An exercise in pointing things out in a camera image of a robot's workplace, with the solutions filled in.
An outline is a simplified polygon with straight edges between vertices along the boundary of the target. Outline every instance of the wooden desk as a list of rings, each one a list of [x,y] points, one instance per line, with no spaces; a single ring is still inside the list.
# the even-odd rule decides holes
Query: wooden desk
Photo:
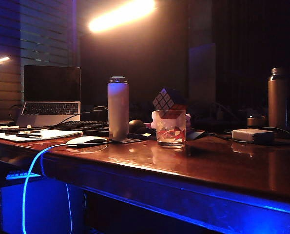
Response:
[[[37,152],[69,139],[0,140],[0,161],[28,169]],[[290,233],[290,146],[204,137],[182,149],[155,141],[62,146],[41,161],[48,177],[211,230]]]

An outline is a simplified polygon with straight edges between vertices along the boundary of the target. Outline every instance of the glass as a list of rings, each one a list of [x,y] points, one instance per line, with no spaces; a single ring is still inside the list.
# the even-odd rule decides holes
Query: glass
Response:
[[[186,110],[155,111],[158,145],[180,148],[186,141]]]

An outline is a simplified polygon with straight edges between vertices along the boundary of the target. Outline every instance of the white power bank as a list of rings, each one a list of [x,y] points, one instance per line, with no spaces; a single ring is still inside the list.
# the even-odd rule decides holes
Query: white power bank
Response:
[[[274,140],[274,132],[254,128],[236,129],[232,131],[232,138],[255,144],[269,143]]]

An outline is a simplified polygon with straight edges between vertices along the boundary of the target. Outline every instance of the black keyboard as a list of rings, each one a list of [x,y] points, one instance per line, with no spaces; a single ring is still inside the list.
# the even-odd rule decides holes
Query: black keyboard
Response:
[[[108,137],[109,135],[109,124],[106,121],[68,121],[48,128],[83,131],[83,134],[87,136]]]
[[[69,102],[27,102],[24,106],[23,115],[76,115],[78,103]]]
[[[15,170],[15,171],[9,171],[7,176],[6,176],[6,180],[11,180],[11,179],[23,179],[26,178],[28,175],[27,171],[23,171],[23,170]],[[35,174],[33,172],[31,172],[29,177],[39,177],[39,174]]]

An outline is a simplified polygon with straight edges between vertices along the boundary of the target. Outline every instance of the silver laptop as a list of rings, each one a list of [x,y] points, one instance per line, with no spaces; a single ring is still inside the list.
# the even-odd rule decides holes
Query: silver laptop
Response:
[[[24,103],[19,127],[45,127],[80,120],[80,68],[24,66]]]

